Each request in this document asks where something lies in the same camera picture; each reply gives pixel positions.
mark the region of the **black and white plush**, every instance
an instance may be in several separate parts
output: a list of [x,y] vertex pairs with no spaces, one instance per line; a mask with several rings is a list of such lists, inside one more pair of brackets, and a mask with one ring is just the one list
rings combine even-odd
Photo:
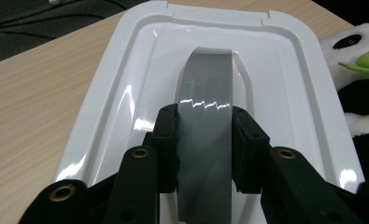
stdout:
[[[369,181],[369,23],[320,40],[345,112],[364,177]],[[366,58],[367,63],[359,61]],[[354,70],[340,65],[350,64]]]

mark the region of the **gray tape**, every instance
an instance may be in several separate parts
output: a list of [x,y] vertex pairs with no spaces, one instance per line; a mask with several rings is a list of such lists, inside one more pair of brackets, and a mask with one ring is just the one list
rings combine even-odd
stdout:
[[181,82],[178,219],[231,223],[233,65],[228,49],[196,49]]

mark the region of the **white plastic tray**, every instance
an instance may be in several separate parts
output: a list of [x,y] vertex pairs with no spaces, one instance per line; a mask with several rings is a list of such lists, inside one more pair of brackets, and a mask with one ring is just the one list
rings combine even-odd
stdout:
[[[198,47],[234,53],[234,105],[272,146],[301,151],[327,181],[354,192],[364,179],[319,41],[284,13],[185,7],[162,1],[121,18],[78,113],[54,180],[88,186],[116,173],[124,151],[177,103],[178,75]],[[259,196],[233,192],[232,223],[263,223]],[[177,223],[175,195],[161,223]]]

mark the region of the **table surface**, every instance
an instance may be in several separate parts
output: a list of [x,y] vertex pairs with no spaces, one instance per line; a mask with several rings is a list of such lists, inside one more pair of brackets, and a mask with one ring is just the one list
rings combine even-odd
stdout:
[[[172,0],[172,4],[282,11],[323,38],[351,25],[310,0]],[[52,181],[120,13],[0,62],[0,223],[17,223]]]

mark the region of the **black cable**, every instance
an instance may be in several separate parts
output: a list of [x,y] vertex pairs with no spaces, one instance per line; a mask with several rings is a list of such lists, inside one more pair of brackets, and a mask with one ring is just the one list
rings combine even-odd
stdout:
[[0,33],[2,33],[2,34],[9,34],[9,35],[29,35],[29,36],[32,36],[32,37],[38,37],[38,38],[48,39],[48,40],[54,40],[54,39],[56,39],[55,37],[52,37],[52,36],[47,36],[47,35],[34,35],[34,34],[30,34],[30,33],[25,33],[25,32],[0,31]]
[[123,10],[128,10],[129,8],[127,8],[127,7],[124,7],[123,5],[121,5],[120,3],[118,3],[118,2],[114,2],[114,1],[112,1],[112,0],[105,0],[105,2],[109,2],[109,3],[111,3],[111,4],[114,4],[114,5],[116,5],[116,6],[119,6],[119,7],[121,7]]
[[19,22],[19,23],[9,24],[9,25],[0,25],[0,29],[1,28],[21,26],[21,25],[34,24],[34,23],[38,23],[38,22],[42,22],[42,21],[52,21],[52,20],[67,18],[67,17],[94,17],[94,18],[97,18],[97,19],[100,19],[100,20],[105,19],[105,17],[92,15],[92,14],[70,14],[70,15],[55,16],[55,17],[50,17],[50,18],[40,19],[40,20],[35,20],[35,21],[26,21],[26,22]]
[[56,6],[56,7],[51,7],[51,8],[39,10],[37,12],[33,12],[33,13],[28,14],[28,15],[20,16],[20,17],[14,18],[14,19],[6,20],[6,21],[0,21],[0,25],[11,23],[11,22],[14,22],[14,21],[24,20],[24,19],[27,19],[29,17],[34,17],[36,15],[39,15],[39,14],[42,14],[42,13],[45,13],[45,12],[48,12],[48,11],[52,11],[52,10],[58,8],[58,7],[67,6],[69,4],[77,3],[77,2],[80,2],[80,1],[83,1],[83,0],[77,0],[75,2],[69,2],[65,5],[59,5],[59,6]]

